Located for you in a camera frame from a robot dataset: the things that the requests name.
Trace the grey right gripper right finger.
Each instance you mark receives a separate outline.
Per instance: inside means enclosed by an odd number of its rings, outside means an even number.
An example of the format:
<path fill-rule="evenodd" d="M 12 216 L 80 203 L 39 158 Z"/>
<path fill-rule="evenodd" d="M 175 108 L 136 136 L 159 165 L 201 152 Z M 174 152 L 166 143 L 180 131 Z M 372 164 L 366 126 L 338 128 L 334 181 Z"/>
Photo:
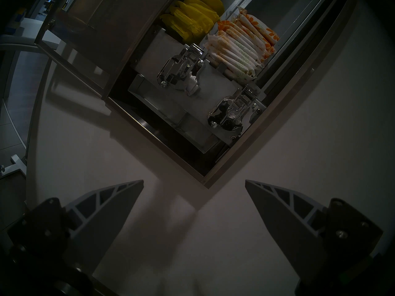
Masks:
<path fill-rule="evenodd" d="M 383 230 L 345 200 L 331 198 L 324 206 L 253 180 L 245 180 L 245 188 L 298 275 L 298 287 L 345 287 L 370 266 Z"/>

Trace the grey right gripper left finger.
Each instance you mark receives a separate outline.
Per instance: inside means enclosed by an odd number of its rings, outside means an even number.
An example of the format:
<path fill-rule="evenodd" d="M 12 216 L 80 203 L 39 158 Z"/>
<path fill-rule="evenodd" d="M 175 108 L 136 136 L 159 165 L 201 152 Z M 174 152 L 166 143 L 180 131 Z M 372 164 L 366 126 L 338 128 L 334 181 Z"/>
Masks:
<path fill-rule="evenodd" d="M 92 274 L 123 228 L 143 180 L 85 193 L 65 206 L 51 197 L 13 224 L 8 236 L 18 249 L 41 261 L 72 266 Z"/>

